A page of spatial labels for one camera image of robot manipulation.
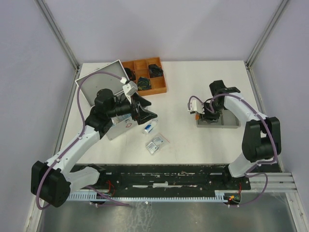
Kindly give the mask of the grey metal first aid box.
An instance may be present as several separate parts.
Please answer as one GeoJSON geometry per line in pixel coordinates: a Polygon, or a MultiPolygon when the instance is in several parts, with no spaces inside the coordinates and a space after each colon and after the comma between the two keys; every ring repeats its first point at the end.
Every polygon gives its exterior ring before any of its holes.
{"type": "MultiPolygon", "coordinates": [[[[99,90],[107,88],[110,89],[119,100],[125,99],[123,92],[123,84],[117,78],[104,74],[108,72],[119,77],[128,78],[125,69],[120,60],[110,63],[84,63],[80,69],[80,76],[76,80],[77,86],[81,87],[81,94],[87,100],[90,107],[94,106],[94,100],[99,90]]],[[[106,136],[111,141],[121,134],[129,131],[137,126],[137,122],[132,118],[129,123],[121,122],[112,127],[107,132],[106,136]]]]}

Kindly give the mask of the alcohol wipe packets bag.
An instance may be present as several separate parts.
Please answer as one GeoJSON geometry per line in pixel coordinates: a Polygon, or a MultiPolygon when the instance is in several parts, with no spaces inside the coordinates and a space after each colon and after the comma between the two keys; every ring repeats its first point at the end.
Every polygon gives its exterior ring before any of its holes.
{"type": "Polygon", "coordinates": [[[168,145],[167,139],[161,134],[156,134],[145,146],[150,155],[154,155],[168,145]]]}

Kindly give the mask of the grey plastic divider tray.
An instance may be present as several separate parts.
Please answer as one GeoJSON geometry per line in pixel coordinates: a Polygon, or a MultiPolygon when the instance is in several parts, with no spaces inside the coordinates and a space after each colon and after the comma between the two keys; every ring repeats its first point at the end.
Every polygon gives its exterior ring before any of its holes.
{"type": "Polygon", "coordinates": [[[236,129],[240,127],[240,121],[229,110],[223,109],[218,112],[219,117],[217,119],[205,120],[205,115],[199,115],[199,119],[196,120],[198,128],[221,128],[221,129],[236,129]]]}

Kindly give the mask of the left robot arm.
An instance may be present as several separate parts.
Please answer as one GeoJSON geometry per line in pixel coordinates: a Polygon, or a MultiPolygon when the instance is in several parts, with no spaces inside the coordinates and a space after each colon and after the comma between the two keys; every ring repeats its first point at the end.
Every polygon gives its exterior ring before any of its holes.
{"type": "Polygon", "coordinates": [[[36,196],[40,210],[40,200],[48,205],[60,207],[73,192],[85,187],[103,188],[107,183],[103,170],[94,165],[72,172],[72,168],[85,152],[102,139],[113,126],[112,118],[130,114],[139,125],[157,118],[157,114],[147,110],[151,103],[137,93],[119,101],[110,89],[98,91],[87,118],[82,118],[83,127],[64,149],[46,162],[37,161],[31,168],[31,193],[36,196]]]}

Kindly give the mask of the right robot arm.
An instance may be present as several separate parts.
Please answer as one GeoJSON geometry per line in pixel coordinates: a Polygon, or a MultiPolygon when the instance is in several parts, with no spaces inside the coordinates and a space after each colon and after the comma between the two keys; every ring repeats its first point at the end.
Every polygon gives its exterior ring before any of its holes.
{"type": "Polygon", "coordinates": [[[233,189],[239,177],[246,176],[262,164],[274,164],[281,153],[281,126],[277,117],[268,117],[245,101],[236,87],[226,87],[223,80],[210,84],[212,99],[204,102],[200,119],[217,123],[223,110],[230,111],[244,126],[242,153],[227,167],[222,185],[233,189]]]}

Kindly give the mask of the blue cotton swab bag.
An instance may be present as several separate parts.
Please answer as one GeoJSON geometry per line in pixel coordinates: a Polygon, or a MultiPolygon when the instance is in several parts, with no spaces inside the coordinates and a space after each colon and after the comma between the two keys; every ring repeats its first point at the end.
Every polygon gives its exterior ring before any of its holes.
{"type": "Polygon", "coordinates": [[[112,118],[112,122],[114,125],[117,125],[121,122],[125,122],[125,124],[129,123],[131,120],[131,115],[127,114],[127,115],[123,115],[123,116],[116,116],[112,118]]]}

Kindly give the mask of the white blue bandage roll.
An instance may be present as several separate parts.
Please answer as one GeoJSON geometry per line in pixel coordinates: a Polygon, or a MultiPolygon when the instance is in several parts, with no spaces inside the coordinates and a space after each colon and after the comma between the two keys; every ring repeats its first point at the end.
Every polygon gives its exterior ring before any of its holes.
{"type": "Polygon", "coordinates": [[[157,123],[158,123],[157,119],[153,119],[150,122],[148,122],[147,125],[143,129],[143,133],[144,134],[149,134],[155,128],[157,123]]]}

